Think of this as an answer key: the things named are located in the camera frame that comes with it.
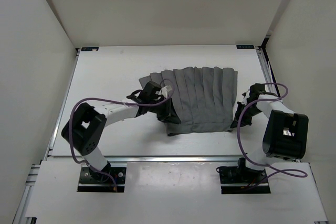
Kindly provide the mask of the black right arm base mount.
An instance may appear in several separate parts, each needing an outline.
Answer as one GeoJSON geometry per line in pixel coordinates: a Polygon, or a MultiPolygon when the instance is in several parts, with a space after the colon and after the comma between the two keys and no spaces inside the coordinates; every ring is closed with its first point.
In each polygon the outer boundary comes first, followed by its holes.
{"type": "Polygon", "coordinates": [[[220,166],[216,171],[222,195],[271,193],[266,171],[247,168],[243,157],[238,160],[237,166],[220,166]]]}

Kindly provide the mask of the grey pleated skirt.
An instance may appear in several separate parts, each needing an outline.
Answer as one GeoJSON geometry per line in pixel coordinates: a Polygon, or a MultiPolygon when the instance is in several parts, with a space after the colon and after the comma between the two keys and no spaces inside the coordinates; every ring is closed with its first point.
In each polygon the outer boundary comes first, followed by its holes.
{"type": "Polygon", "coordinates": [[[233,68],[186,67],[139,79],[142,87],[149,81],[175,88],[172,101],[181,123],[167,123],[168,136],[232,131],[238,82],[238,72],[233,68]]]}

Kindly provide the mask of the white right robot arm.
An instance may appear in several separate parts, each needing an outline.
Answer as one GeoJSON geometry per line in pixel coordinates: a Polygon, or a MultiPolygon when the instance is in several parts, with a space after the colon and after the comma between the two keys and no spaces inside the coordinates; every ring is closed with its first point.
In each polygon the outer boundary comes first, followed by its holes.
{"type": "Polygon", "coordinates": [[[273,163],[293,161],[304,157],[307,146],[309,119],[287,108],[282,98],[267,92],[266,83],[255,83],[243,94],[242,102],[237,103],[231,128],[237,129],[238,146],[243,154],[236,168],[236,177],[247,182],[255,175],[255,170],[271,167],[273,163]],[[268,119],[262,146],[246,153],[240,138],[240,130],[251,126],[258,114],[268,119]]]}

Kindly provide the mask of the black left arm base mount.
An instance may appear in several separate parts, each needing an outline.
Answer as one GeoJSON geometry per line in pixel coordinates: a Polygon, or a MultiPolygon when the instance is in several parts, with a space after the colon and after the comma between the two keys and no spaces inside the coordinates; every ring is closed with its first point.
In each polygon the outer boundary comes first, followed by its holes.
{"type": "Polygon", "coordinates": [[[77,192],[123,193],[125,190],[126,166],[108,166],[104,174],[82,166],[78,179],[77,192]]]}

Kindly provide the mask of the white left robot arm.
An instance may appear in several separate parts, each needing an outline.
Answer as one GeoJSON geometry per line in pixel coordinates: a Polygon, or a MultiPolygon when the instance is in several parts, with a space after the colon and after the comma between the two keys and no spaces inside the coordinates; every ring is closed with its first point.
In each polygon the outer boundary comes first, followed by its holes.
{"type": "Polygon", "coordinates": [[[149,81],[143,89],[133,91],[124,100],[85,98],[77,102],[61,136],[69,143],[73,160],[89,166],[98,182],[110,176],[110,165],[99,150],[103,130],[114,123],[147,114],[156,115],[158,121],[180,124],[173,106],[175,85],[169,79],[161,83],[149,81]]]}

